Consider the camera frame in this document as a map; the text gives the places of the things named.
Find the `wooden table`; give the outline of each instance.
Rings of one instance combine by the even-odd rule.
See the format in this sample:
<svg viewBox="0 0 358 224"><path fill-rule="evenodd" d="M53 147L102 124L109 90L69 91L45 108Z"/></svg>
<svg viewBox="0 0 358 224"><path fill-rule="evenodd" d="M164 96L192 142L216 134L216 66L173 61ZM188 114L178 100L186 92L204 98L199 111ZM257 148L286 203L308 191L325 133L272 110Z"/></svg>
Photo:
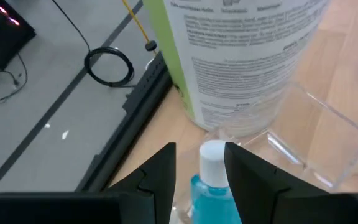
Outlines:
<svg viewBox="0 0 358 224"><path fill-rule="evenodd" d="M358 0L333 0L295 75L295 80L358 124ZM205 131L185 115L172 88L112 184L168 142L177 156L197 145ZM358 163L349 181L358 185Z"/></svg>

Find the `gray floor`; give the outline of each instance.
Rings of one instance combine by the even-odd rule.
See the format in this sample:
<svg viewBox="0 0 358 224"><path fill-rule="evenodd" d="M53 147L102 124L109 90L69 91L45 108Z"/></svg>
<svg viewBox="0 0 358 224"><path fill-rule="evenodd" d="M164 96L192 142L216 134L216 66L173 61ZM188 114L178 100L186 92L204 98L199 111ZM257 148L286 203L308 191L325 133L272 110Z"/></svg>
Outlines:
<svg viewBox="0 0 358 224"><path fill-rule="evenodd" d="M37 36L21 51L29 71L26 87L0 104L0 166L11 155L52 103L83 66L86 46L61 12L48 0L10 0L12 6L36 29ZM99 47L127 15L121 1L59 0L61 7L84 33L92 49ZM137 0L128 0L134 7ZM147 11L138 17L151 39ZM154 57L144 50L145 40L134 21L112 46L134 64L136 84L145 65ZM7 70L22 72L18 59ZM126 74L116 57L103 55L94 72L108 80ZM0 77L0 95L10 88ZM108 88L85 76L45 128L0 181L0 192L72 191L117 128L125 111L121 108L131 89Z"/></svg>

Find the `bottle cap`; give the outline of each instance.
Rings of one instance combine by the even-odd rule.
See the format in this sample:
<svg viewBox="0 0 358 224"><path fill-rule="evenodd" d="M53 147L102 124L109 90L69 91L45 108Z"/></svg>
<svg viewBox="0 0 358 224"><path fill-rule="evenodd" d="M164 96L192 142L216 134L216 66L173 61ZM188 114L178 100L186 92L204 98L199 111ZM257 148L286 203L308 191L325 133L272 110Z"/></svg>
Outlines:
<svg viewBox="0 0 358 224"><path fill-rule="evenodd" d="M200 178L210 187L229 186L224 166L224 146L222 140L211 140L200 147Z"/></svg>

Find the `red light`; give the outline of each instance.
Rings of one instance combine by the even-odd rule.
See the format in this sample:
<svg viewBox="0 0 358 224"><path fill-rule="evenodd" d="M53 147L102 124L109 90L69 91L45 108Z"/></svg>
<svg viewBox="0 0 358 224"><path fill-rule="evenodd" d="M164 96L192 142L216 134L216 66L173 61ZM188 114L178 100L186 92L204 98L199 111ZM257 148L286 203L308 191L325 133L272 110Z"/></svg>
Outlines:
<svg viewBox="0 0 358 224"><path fill-rule="evenodd" d="M1 7L1 6L0 6L0 11L1 11L3 14L7 15L7 11L6 11L3 7Z"/></svg>
<svg viewBox="0 0 358 224"><path fill-rule="evenodd" d="M17 22L15 19L9 18L9 20L17 26L20 25L19 22Z"/></svg>

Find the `clear plastic box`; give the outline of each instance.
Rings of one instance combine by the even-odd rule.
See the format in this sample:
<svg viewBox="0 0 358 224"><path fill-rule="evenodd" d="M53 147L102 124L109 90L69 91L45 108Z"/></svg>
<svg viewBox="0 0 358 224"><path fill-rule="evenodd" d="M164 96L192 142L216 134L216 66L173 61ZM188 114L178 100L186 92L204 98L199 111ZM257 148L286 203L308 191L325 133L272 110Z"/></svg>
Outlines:
<svg viewBox="0 0 358 224"><path fill-rule="evenodd" d="M264 111L263 105L277 111ZM265 122L266 128L242 137L247 120L258 118L263 118L260 122ZM328 192L358 190L344 182L358 161L358 125L290 83L275 98L261 99L236 113L203 142L179 155L173 206L173 215L179 220L172 223L192 223L190 180L199 172L200 146L212 139L234 142Z"/></svg>

